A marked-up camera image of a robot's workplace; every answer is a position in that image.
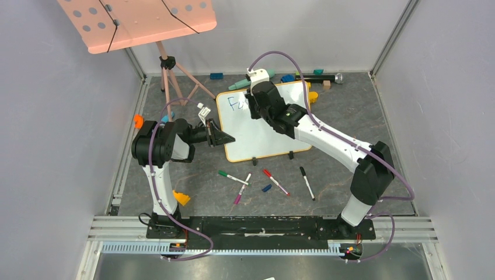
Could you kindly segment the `yellow framed whiteboard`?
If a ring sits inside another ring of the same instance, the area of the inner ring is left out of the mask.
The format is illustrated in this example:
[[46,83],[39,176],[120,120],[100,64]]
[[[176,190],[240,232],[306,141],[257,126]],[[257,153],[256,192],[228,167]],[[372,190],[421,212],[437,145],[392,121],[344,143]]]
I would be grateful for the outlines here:
[[246,90],[220,93],[216,98],[220,127],[235,138],[225,145],[229,162],[267,158],[309,150],[310,144],[278,134],[263,119],[253,120]]

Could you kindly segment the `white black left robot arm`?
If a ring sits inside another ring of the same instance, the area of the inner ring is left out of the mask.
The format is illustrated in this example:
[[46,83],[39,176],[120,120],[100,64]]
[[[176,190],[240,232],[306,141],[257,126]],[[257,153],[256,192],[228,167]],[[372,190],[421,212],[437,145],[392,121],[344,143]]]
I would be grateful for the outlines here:
[[179,118],[164,124],[144,121],[131,144],[131,154],[145,171],[152,193],[153,211],[148,226],[161,228],[168,237],[178,237],[183,231],[170,163],[192,162],[194,145],[202,142],[215,147],[235,142],[235,138],[221,131],[212,118],[195,127]]

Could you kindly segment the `blue marker cap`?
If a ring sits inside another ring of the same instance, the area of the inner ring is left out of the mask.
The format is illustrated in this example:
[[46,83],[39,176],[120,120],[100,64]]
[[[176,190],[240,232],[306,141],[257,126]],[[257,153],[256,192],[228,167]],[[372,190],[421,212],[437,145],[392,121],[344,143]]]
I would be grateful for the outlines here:
[[264,193],[266,193],[266,192],[268,192],[268,190],[270,190],[271,188],[272,188],[272,185],[271,185],[271,184],[269,184],[269,185],[265,186],[264,188],[262,188],[262,191],[263,191]]

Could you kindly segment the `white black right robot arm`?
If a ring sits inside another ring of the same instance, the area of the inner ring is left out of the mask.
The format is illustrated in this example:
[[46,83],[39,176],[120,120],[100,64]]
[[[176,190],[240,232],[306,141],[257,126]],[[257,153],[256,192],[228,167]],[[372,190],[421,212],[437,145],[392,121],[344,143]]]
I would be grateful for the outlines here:
[[275,132],[310,144],[339,161],[353,173],[351,197],[339,215],[338,233],[354,237],[361,221],[395,178],[389,146],[358,141],[324,123],[306,108],[286,103],[272,82],[247,90],[251,118],[264,119]]

